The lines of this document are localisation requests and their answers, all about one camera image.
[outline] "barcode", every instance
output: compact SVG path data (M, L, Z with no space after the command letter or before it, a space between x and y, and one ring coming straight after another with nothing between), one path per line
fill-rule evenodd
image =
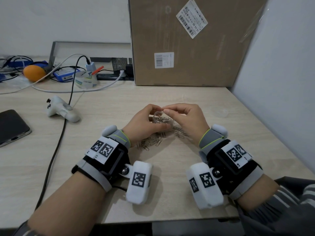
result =
M199 15L199 17L201 18L202 22L204 23L203 18L201 17L201 15L199 14L199 12L197 11L197 9L195 8L195 11L197 12L197 14Z
M188 26L188 24L185 21L185 19L181 15L179 15L179 19L184 24L184 26L186 27L187 31L189 31L189 33L193 36L195 33L191 30L190 26Z
M156 66L157 67L163 67L163 56L162 55L156 55Z

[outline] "black smartphone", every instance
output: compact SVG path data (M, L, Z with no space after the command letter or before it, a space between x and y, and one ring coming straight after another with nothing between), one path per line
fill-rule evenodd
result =
M0 113L0 147L14 142L32 130L13 109Z

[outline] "brown cardboard box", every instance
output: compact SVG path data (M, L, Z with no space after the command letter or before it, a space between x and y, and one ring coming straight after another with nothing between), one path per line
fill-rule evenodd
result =
M208 24L193 39L176 17L188 1L129 0L137 85L233 85L266 0L194 0ZM173 68L155 68L163 52Z

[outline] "person's left arm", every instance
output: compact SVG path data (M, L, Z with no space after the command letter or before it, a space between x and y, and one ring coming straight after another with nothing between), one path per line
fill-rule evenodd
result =
M170 129L168 124L150 122L149 115L156 111L161 111L161 108L147 105L123 130L108 137L128 149L155 132ZM45 236L88 235L96 223L105 197L104 187L85 172L77 171L43 202L15 235L27 236L34 232Z

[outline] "person's right hand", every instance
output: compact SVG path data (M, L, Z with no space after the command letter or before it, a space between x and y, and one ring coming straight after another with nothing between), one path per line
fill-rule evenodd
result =
M162 108L163 112L174 119L196 144L210 129L201 108L197 104L177 103Z

